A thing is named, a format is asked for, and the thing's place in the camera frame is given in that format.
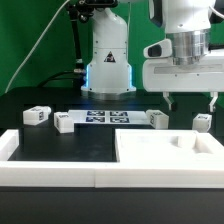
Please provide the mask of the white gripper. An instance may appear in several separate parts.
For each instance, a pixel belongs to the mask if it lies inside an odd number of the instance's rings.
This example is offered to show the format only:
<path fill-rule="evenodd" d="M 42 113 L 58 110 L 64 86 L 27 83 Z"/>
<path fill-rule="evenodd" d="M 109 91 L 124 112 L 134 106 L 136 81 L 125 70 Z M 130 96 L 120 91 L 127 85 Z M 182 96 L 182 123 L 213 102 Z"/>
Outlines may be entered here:
<path fill-rule="evenodd" d="M 189 64 L 176 64 L 168 39 L 146 47 L 143 54 L 144 89 L 164 92 L 170 111 L 176 110 L 176 104 L 169 92 L 210 92 L 208 108 L 215 112 L 218 92 L 224 92 L 224 44 L 211 44 L 207 55 Z"/>

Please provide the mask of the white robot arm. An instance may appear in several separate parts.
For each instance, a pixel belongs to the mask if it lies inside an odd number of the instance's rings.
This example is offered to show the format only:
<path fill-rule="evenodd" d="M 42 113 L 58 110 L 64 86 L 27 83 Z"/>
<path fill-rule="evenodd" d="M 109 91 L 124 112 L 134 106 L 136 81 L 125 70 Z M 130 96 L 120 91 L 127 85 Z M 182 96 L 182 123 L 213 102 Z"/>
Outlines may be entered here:
<path fill-rule="evenodd" d="M 82 0 L 93 18 L 93 57 L 87 65 L 83 93 L 118 99 L 133 93 L 128 63 L 128 27 L 111 8 L 136 0 Z M 211 25 L 224 20 L 224 0 L 148 0 L 149 18 L 165 38 L 143 50 L 144 89 L 161 92 L 208 92 L 213 100 L 224 92 L 224 47 L 209 44 Z"/>

